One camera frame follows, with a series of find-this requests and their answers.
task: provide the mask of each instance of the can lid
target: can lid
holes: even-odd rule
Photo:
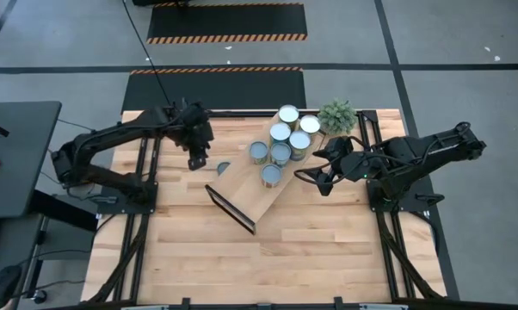
[[[275,164],[262,167],[261,177],[267,183],[278,183],[282,179],[282,170]]]
[[[298,150],[303,150],[311,144],[311,137],[308,133],[298,130],[290,136],[290,144]]]
[[[277,160],[289,159],[292,155],[292,149],[286,143],[274,143],[270,148],[270,156]]]
[[[225,169],[226,169],[226,167],[228,167],[229,164],[231,164],[231,163],[230,162],[220,162],[217,165],[217,173],[221,174],[221,173],[225,172]]]
[[[270,128],[270,136],[276,140],[286,140],[291,133],[292,129],[285,123],[276,123]]]
[[[293,105],[287,104],[280,108],[278,116],[285,122],[296,121],[299,117],[299,110],[297,110]]]
[[[313,115],[305,115],[299,122],[299,127],[306,133],[316,133],[320,130],[320,120]]]
[[[255,141],[250,146],[250,154],[252,158],[264,158],[267,156],[267,145],[261,141]]]

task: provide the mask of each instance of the black floor mat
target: black floor mat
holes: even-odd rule
[[[158,4],[152,11],[149,44],[305,40],[300,3]]]
[[[204,67],[157,70],[171,101],[202,101],[206,109],[305,109],[303,72],[298,67]],[[123,111],[167,105],[153,70],[131,72]]]

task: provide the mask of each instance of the silver can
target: silver can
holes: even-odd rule
[[[254,164],[265,164],[268,159],[268,147],[264,142],[255,141],[250,146],[250,156]]]
[[[299,121],[299,128],[310,136],[314,136],[320,130],[320,120],[313,115],[305,115]]]
[[[276,123],[270,128],[270,144],[286,143],[292,134],[292,129],[286,123]]]
[[[293,161],[300,161],[305,158],[307,153],[307,147],[311,145],[311,136],[308,133],[298,130],[293,132],[290,136],[290,146],[292,147],[292,156],[290,157]]]
[[[293,105],[287,104],[278,110],[278,117],[293,131],[295,130],[295,124],[297,124],[297,119],[299,118],[299,110]]]
[[[270,162],[283,168],[292,156],[292,149],[286,143],[274,143],[270,148]]]
[[[225,171],[226,167],[229,166],[229,164],[231,164],[231,162],[220,162],[217,165],[217,175],[220,176],[221,173],[223,173]]]
[[[261,169],[261,183],[267,189],[278,186],[282,179],[282,169],[276,164],[266,164]]]

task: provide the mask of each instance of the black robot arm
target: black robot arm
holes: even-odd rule
[[[145,203],[148,198],[142,176],[120,173],[93,165],[91,159],[109,148],[139,138],[167,137],[189,152],[188,168],[192,171],[206,164],[206,149],[213,131],[206,110],[192,103],[183,111],[155,107],[145,110],[135,120],[78,135],[51,155],[58,180],[65,188],[81,183],[97,183],[118,189],[130,201]]]
[[[322,195],[329,195],[333,185],[348,179],[379,181],[384,198],[398,200],[415,181],[453,161],[478,158],[486,144],[477,140],[470,124],[461,122],[455,128],[423,138],[398,137],[383,141],[366,151],[355,152],[351,139],[331,139],[326,147],[313,155],[330,161],[328,173],[322,166],[296,170],[295,176],[318,186]],[[300,175],[305,173],[311,179]]]

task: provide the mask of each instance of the wooden board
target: wooden board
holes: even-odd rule
[[[126,112],[124,121],[137,114]],[[404,135],[398,110],[378,110],[378,115],[384,140]],[[334,296],[345,302],[390,300],[364,182],[342,181],[330,196],[322,197],[314,185],[293,179],[257,224],[256,236],[213,205],[204,185],[217,176],[217,163],[236,157],[267,121],[212,120],[215,141],[210,158],[206,167],[193,172],[187,167],[188,154],[164,141],[139,304],[180,304],[182,297],[192,298],[194,304],[332,303]],[[360,137],[358,130],[353,135]],[[119,146],[113,169],[133,171],[138,149],[138,141]],[[305,167],[323,163],[312,157]],[[83,300],[117,264],[124,220],[116,217],[97,234]],[[429,226],[410,214],[401,214],[400,220],[411,262],[444,295]],[[395,271],[404,296],[398,264]]]
[[[253,233],[256,232],[256,223],[293,179],[293,172],[303,166],[311,154],[318,149],[323,138],[321,134],[311,137],[311,146],[307,149],[305,158],[300,161],[289,160],[282,169],[282,179],[278,186],[268,189],[261,183],[261,169],[264,165],[253,163],[250,157],[250,145],[254,141],[262,141],[271,147],[270,128],[278,122],[280,121],[276,114],[264,124],[261,130],[253,130],[254,137],[248,141],[248,145],[231,160],[225,172],[211,183],[215,192],[231,204],[228,205],[215,198],[222,206],[220,208],[235,216],[242,226]]]

